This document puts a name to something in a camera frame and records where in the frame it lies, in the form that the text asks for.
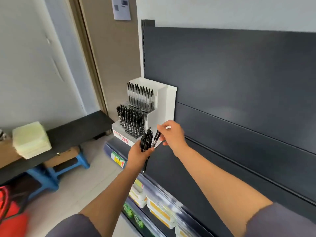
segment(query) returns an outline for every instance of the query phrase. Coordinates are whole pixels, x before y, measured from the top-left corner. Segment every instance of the sleeve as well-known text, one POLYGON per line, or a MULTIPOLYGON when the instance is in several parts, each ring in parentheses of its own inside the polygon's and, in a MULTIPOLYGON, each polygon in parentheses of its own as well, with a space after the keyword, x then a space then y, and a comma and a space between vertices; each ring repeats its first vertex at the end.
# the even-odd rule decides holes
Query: sleeve
POLYGON ((72 215, 56 225, 46 237, 101 237, 88 217, 72 215))
POLYGON ((315 237, 309 219, 274 203, 258 211, 247 223, 245 237, 315 237))

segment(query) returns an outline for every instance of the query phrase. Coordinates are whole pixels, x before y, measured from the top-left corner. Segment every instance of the pen display stand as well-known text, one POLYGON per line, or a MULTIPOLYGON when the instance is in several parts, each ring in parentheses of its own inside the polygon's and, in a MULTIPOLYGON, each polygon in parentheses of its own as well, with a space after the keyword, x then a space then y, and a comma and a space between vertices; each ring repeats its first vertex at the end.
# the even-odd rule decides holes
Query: pen display stand
MULTIPOLYGON (((151 90, 154 90, 154 110, 150 112, 143 111, 145 130, 151 127, 152 132, 156 133, 157 124, 162 124, 167 120, 174 119, 174 108, 177 92, 176 87, 142 77, 133 79, 130 82, 135 85, 138 84, 139 86, 145 86, 151 90)), ((113 123, 112 129, 114 136, 124 141, 129 146, 132 146, 138 139, 141 138, 141 135, 136 139, 129 133, 126 133, 124 128, 121 127, 120 121, 113 123)))

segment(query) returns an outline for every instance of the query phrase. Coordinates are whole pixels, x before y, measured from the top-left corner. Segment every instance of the red object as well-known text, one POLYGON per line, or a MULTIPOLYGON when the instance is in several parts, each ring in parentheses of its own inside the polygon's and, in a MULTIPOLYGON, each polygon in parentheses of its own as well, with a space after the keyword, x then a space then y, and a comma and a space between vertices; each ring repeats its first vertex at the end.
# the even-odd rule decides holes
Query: red object
MULTIPOLYGON (((9 191, 5 186, 0 187, 0 221, 17 214, 20 207, 14 202, 10 201, 9 191)), ((0 236, 2 237, 24 237, 26 234, 28 216, 22 213, 10 219, 5 219, 0 223, 0 236)))

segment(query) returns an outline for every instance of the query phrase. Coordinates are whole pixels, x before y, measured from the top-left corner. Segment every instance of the tile floor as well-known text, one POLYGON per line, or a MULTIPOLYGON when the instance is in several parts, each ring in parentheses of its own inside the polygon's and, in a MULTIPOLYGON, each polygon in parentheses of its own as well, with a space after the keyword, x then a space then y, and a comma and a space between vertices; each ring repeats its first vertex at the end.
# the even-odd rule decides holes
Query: tile floor
MULTIPOLYGON (((81 211, 122 171, 103 151, 104 143, 110 138, 113 135, 83 143, 81 146, 91 167, 68 171, 61 177, 58 191, 43 193, 29 204, 26 237, 44 237, 61 220, 81 211)), ((113 236, 138 235, 120 216, 113 236)))

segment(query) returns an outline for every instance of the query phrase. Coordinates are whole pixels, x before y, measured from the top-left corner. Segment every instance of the left hand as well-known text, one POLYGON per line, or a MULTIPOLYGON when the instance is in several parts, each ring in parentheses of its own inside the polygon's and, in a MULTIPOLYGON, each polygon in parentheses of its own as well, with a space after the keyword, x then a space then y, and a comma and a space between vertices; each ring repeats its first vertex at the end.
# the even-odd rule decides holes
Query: left hand
POLYGON ((148 159, 148 156, 154 152, 155 148, 152 147, 145 152, 140 150, 140 140, 137 141, 130 149, 128 153, 128 160, 126 164, 126 168, 132 169, 134 171, 140 172, 142 167, 145 164, 145 161, 148 159))

